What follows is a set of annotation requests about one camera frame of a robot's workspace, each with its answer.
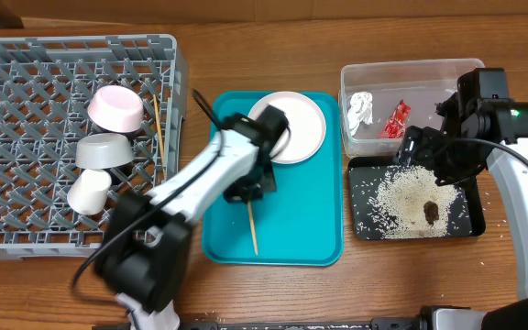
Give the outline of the grey bowl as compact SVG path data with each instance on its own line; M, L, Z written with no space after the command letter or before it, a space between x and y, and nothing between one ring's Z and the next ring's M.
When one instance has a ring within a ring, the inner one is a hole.
M75 164L81 169L104 170L132 162L134 151L128 139L117 133L101 133L80 139Z

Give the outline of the small pink bowl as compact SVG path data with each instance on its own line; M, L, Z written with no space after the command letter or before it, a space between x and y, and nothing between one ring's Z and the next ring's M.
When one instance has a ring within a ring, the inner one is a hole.
M141 129L144 116L143 101L126 87L106 85L93 95L87 113L102 129L131 133Z

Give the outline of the white paper cup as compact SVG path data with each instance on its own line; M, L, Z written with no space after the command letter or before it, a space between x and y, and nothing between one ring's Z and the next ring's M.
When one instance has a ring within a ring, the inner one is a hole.
M84 170L68 191L69 206L81 215L100 213L105 207L111 183L110 175L104 170Z

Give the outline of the white tissue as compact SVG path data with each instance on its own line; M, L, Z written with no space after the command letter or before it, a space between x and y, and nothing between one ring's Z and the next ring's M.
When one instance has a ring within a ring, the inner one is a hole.
M361 127L373 124L373 95L370 92L353 93L346 113L348 132L355 136Z

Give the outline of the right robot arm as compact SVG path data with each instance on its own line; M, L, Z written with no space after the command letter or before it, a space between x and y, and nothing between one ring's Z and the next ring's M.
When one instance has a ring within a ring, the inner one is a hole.
M433 171L439 185L488 170L497 184L511 230L518 268L518 300L491 312L425 307L425 329L528 329L528 103L512 100L444 102L439 130L410 126L396 159Z

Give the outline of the wooden chopstick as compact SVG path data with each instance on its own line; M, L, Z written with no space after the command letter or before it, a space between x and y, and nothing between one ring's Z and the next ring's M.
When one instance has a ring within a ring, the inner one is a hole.
M256 256L259 255L259 246L258 246L258 240L257 240L257 232L256 232L256 224L254 220L254 213L251 201L247 202L247 211L248 211L248 221L250 225L250 233L252 238L252 244L254 248L254 253Z
M160 164L162 168L162 174L163 179L167 179L167 172L166 172L166 162L165 162L165 154L164 154L164 144L163 144L163 137L162 137L162 128L161 128L161 121L160 121L160 106L158 103L157 95L154 93L152 95L153 97L153 106L154 106L154 112L155 112L155 122L156 122L156 129L158 134L158 144L159 144L159 159Z

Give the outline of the brown food scrap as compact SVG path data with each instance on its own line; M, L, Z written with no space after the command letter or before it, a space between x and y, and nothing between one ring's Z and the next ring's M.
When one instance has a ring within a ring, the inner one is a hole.
M433 201L428 201L423 205L423 212L426 222L433 226L439 220L439 207Z

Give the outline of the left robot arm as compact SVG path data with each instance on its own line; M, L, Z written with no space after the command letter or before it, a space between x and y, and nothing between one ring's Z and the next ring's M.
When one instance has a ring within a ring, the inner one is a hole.
M177 329L173 300L185 278L194 227L219 197L247 203L276 189L271 152L289 132L284 112L226 117L210 144L175 176L117 201L94 271L133 329Z

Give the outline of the large white plate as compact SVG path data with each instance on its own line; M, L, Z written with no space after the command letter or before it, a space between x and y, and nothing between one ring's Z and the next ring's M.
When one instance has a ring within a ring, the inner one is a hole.
M258 100L248 117L256 119L268 105L285 114L290 129L282 134L271 151L272 161L295 164L311 158L325 139L326 122L320 106L302 93L276 92Z

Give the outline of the red snack wrapper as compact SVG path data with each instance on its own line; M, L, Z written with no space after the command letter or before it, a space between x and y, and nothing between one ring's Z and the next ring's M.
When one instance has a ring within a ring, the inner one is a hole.
M393 113L386 121L385 127L379 134L379 138L402 138L405 131L406 120L411 112L411 107L403 100L393 110Z

